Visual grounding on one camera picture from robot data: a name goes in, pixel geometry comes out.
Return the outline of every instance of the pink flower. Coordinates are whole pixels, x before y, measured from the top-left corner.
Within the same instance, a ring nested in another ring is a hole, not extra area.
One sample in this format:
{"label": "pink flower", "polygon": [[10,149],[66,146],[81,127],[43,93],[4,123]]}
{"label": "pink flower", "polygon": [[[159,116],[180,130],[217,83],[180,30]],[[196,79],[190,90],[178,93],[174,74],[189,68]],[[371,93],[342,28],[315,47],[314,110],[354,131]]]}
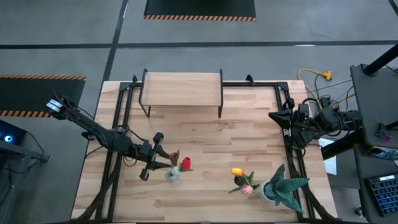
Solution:
{"label": "pink flower", "polygon": [[252,192],[253,192],[253,188],[250,185],[245,185],[241,189],[241,193],[246,196],[251,195]]}

